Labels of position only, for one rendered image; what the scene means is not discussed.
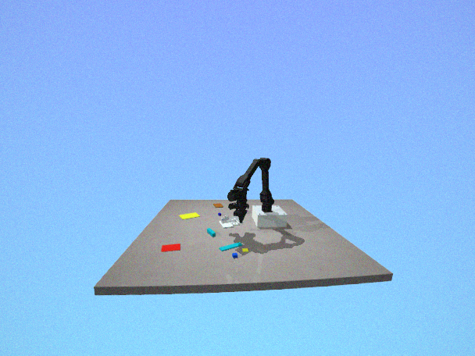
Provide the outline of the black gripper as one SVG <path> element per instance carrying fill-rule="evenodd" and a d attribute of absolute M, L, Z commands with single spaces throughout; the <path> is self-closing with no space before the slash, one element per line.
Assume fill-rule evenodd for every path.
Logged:
<path fill-rule="evenodd" d="M 249 208 L 249 204 L 247 203 L 247 199 L 245 200 L 237 200 L 238 203 L 238 210 L 236 209 L 234 211 L 234 216 L 238 216 L 240 223 L 244 220 L 244 217 L 247 213 L 248 210 L 245 210 L 246 208 Z"/>

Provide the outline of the red flat rectangular plate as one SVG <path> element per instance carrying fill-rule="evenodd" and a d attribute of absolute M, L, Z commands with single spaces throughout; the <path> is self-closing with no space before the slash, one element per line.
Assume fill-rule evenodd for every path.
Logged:
<path fill-rule="evenodd" d="M 171 244 L 171 245 L 163 245 L 162 246 L 162 251 L 179 251 L 180 250 L 180 244 Z"/>

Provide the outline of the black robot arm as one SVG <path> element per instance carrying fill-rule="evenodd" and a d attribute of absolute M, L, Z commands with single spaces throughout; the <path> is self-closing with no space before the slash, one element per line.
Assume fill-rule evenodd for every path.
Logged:
<path fill-rule="evenodd" d="M 261 210 L 263 212 L 272 212 L 274 199 L 272 198 L 269 186 L 269 169 L 271 167 L 271 160 L 269 158 L 253 159 L 252 164 L 248 167 L 245 174 L 237 179 L 233 190 L 230 190 L 230 192 L 227 194 L 227 199 L 229 201 L 247 199 L 247 191 L 249 191 L 248 186 L 251 183 L 251 178 L 258 167 L 262 171 L 262 192 L 259 193 L 259 198 L 262 202 Z M 231 203 L 228 205 L 228 208 L 230 210 L 235 208 L 238 210 L 238 203 Z"/>

